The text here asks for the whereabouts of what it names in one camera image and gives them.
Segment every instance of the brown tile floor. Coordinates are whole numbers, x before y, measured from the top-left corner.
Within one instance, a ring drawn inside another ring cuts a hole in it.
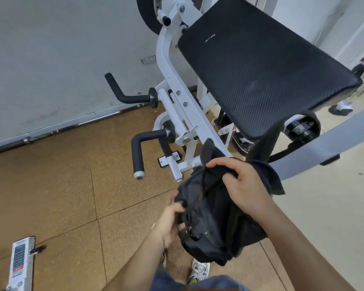
[[[142,145],[147,177],[132,177],[131,138],[161,112],[143,107],[0,154],[0,290],[12,243],[29,235],[47,245],[35,258],[34,291],[101,290],[126,263],[178,185],[158,165],[157,141]],[[175,278],[186,279],[191,261],[178,241],[170,246]],[[268,240],[213,264],[217,274],[252,290],[292,290]]]

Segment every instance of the forearm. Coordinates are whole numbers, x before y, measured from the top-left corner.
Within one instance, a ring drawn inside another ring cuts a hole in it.
[[[151,231],[131,259],[103,291],[150,290],[163,252],[163,240]]]
[[[295,290],[354,291],[274,202],[269,207],[257,222],[274,245]]]

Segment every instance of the carbon fiber textured upholstery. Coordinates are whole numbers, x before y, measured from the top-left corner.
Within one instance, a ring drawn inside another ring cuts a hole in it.
[[[289,114],[336,103],[362,83],[244,0],[219,0],[178,46],[228,117],[251,138]]]

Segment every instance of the person's right hand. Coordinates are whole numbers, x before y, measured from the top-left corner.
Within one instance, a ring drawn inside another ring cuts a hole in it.
[[[212,168],[224,165],[238,173],[235,178],[230,173],[222,180],[228,189],[229,196],[246,214],[259,222],[262,215],[274,204],[259,175],[252,165],[235,158],[220,157],[209,161],[206,166]]]

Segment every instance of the person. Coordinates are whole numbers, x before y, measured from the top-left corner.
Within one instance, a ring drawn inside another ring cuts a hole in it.
[[[263,227],[296,291],[354,291],[275,204],[251,165],[221,157],[210,161],[207,167],[216,165],[227,166],[238,173],[237,178],[230,174],[222,178],[229,195],[241,210]],[[184,211],[180,203],[174,203],[174,196],[139,249],[103,291],[248,290],[228,276],[208,278],[210,265],[196,260],[193,261],[189,285],[175,282],[164,269],[158,268],[163,250],[177,235],[175,214]]]

